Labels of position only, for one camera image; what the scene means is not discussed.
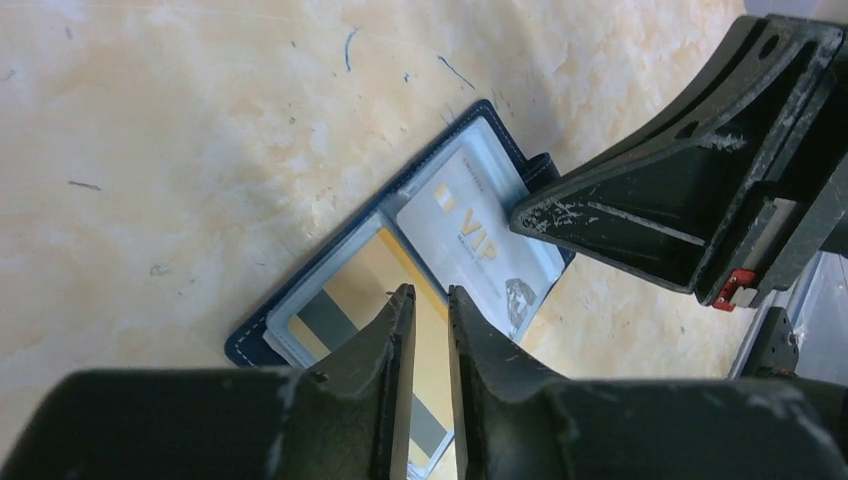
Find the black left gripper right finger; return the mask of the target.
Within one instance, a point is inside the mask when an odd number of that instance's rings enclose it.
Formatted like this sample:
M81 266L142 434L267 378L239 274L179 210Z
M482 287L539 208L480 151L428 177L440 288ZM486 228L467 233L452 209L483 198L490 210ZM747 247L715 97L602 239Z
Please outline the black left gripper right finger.
M494 327L462 286L449 289L448 316L459 478L568 478L550 397L565 376Z

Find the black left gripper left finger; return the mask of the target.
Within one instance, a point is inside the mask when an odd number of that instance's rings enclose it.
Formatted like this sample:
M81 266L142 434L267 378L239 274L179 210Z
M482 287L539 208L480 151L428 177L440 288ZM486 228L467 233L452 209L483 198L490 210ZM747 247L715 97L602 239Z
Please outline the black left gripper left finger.
M406 478L415 332L415 289L402 284L365 328L301 377L292 478Z

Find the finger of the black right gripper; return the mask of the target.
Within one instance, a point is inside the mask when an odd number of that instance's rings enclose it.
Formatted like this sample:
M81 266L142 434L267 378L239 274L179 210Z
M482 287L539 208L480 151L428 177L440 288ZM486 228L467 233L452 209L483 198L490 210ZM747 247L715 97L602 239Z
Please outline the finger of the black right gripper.
M664 110L509 225L719 310L788 289L847 252L846 25L738 18Z

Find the gold card with stripe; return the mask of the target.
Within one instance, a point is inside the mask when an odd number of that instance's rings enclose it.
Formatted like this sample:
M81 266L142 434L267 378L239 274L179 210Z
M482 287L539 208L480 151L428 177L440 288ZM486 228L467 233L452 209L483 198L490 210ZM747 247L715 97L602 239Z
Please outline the gold card with stripe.
M413 398L409 478L426 479L451 441L447 308L413 262L397 235L380 227L350 257L328 265L321 285L290 317L269 324L280 346L293 347L292 358L311 365L363 329L384 307L390 294L410 284L416 295Z

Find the navy blue card holder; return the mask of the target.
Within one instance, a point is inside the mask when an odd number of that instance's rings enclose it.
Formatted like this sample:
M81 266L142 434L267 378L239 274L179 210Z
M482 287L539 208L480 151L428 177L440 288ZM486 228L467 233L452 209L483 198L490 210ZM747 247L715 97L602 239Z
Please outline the navy blue card holder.
M362 330L402 284L416 294L407 475L425 479L453 440L447 292L463 286L512 341L573 260L513 233L514 205L558 177L475 102L381 188L226 340L238 366L310 367Z

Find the white card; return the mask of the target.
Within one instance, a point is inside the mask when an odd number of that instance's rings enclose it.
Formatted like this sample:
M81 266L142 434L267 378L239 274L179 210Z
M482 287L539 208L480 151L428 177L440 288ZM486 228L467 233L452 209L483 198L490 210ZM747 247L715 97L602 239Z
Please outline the white card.
M565 262L554 247L512 232L504 202L518 178L460 147L398 211L396 223L443 287L462 286L510 338L527 328Z

